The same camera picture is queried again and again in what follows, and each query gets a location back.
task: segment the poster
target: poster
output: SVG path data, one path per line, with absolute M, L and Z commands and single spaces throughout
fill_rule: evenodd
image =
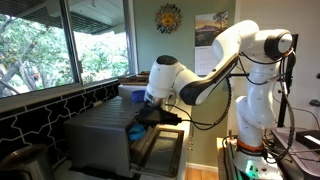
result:
M 207 75 L 219 63 L 213 58 L 211 44 L 228 28 L 228 12 L 196 15 L 195 17 L 195 73 Z

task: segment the green wall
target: green wall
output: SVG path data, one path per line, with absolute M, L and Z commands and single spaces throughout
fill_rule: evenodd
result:
M 156 28 L 160 6 L 175 4 L 181 9 L 181 25 L 176 32 L 162 34 Z M 158 56 L 171 55 L 194 70 L 195 15 L 228 11 L 228 24 L 234 23 L 235 0 L 134 0 L 134 20 L 139 72 L 149 71 Z

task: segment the wooden floor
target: wooden floor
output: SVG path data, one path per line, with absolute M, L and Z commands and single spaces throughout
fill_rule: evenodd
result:
M 187 168 L 185 180 L 219 180 L 218 172 Z

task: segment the window frame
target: window frame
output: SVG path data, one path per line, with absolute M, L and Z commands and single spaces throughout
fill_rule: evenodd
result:
M 135 38 L 135 26 L 134 26 L 134 12 L 133 12 L 133 0 L 122 0 L 124 17 L 125 17 L 125 33 L 127 36 L 127 49 L 129 57 L 129 67 L 131 68 L 130 76 L 138 72 L 138 62 L 136 54 L 136 38 Z M 66 43 L 70 57 L 71 68 L 73 69 L 73 77 L 75 82 L 59 87 L 53 87 L 43 90 L 31 91 L 28 93 L 4 97 L 0 99 L 0 113 L 8 110 L 20 108 L 32 103 L 56 98 L 65 94 L 77 92 L 80 90 L 88 89 L 94 86 L 107 84 L 117 81 L 118 77 L 105 79 L 97 82 L 83 84 L 81 79 L 81 63 L 77 57 L 76 45 L 72 25 L 70 21 L 70 11 L 68 0 L 59 0 L 62 24 L 65 31 Z

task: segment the oven door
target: oven door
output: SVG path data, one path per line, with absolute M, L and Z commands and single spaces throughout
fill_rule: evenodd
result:
M 175 179 L 184 131 L 154 128 L 130 147 L 130 172 Z

